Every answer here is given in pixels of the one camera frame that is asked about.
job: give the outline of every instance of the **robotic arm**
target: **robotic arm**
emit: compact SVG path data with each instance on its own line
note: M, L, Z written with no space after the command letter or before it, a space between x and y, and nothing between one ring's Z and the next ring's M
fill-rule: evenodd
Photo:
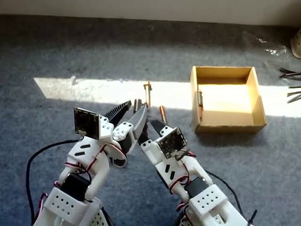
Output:
M184 207L184 214L177 226L249 226L195 155L183 149L187 143L181 130L159 120L151 124L160 138L152 141L142 134L138 142L170 193L182 200L177 210Z
M109 173L109 160L125 166L146 122L147 106L117 126L131 102L99 115L74 109L75 131L84 138L70 150L59 180L55 182L35 226L111 226L109 215L95 196Z

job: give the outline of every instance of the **red wire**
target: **red wire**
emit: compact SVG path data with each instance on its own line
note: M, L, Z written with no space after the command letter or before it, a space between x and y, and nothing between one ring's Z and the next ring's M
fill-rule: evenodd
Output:
M197 157L197 156L196 156L194 153L192 153L192 152L188 152L187 155L190 156L190 157L193 157L193 158L196 158L196 157Z
M101 147L101 149L99 150L99 152L97 153L97 155L94 157L94 159L92 160L92 162L88 165L88 167L86 168L86 171L88 172L91 168L92 168L92 166L93 166L93 164L96 162L96 160L97 160L97 156L98 156L98 154L99 153L101 153L101 152L103 152L103 150L104 150L104 148L107 146L108 144L105 144L105 145L103 145L102 147Z
M179 212L185 205L186 205L186 203L181 203L180 205L177 206L177 208L175 210L177 212Z
M181 181L182 179L185 179L185 178L189 179L189 177L188 177L187 175L183 175L183 176L178 177L178 178L171 184L171 186L169 187L169 192L170 192L170 194L173 194L172 189L173 189L173 187L175 186L175 184L178 183L179 181Z
M184 213L184 215L186 216L186 218L188 219L189 223L190 223L191 225L193 225L192 222L191 222L191 220L190 220L189 217L187 216L187 213L186 213L186 209L187 209L188 207L189 207L189 205L185 206L185 208L184 208L184 210L183 210L183 213Z
M188 169L187 169L187 167L186 167L185 163L184 163L184 162L182 162L182 164L183 164L184 168L186 169L187 176L188 176L188 180L187 180L187 181L186 181L186 183L185 183L185 185L186 185L186 184L188 184L188 183L190 182L190 173L189 173L189 171L188 171Z
M44 197L48 197L48 194L47 193L43 193L40 197L40 201L39 201L39 208L38 208L38 212L34 218L34 221L36 221L42 211L42 207L43 207L43 200L44 200Z

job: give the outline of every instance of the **open cardboard box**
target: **open cardboard box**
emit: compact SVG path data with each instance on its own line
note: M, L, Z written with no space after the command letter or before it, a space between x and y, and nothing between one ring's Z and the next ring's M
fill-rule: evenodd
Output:
M254 67L194 66L190 81L196 133L256 133L267 125ZM203 97L202 119L198 90Z

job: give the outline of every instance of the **metal bolt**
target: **metal bolt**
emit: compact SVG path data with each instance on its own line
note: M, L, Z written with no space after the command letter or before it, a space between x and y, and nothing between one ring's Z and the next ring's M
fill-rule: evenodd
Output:
M146 104L148 107L150 107L151 105L151 84L150 81L147 81L146 84L143 85L144 89L145 89L145 97L146 97Z

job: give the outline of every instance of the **blue carpet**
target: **blue carpet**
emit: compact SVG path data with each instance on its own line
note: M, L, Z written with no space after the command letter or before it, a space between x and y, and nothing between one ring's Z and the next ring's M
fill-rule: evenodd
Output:
M114 106L46 98L33 78L189 82L193 65L233 65L255 66L260 85L286 86L278 68L301 69L289 50L295 32L285 27L0 16L0 225L30 224L27 160L48 144L76 138L72 108L105 113ZM169 124L182 129L201 165L235 189L245 215L258 209L255 225L300 223L300 117L268 116L268 126L256 135L198 136L187 123L188 110L167 108L166 113ZM41 193L51 191L71 147L53 148L34 161L36 207ZM113 221L173 225L178 197L168 192L139 147L128 160L125 169L111 167L98 193ZM227 188L216 183L234 203Z

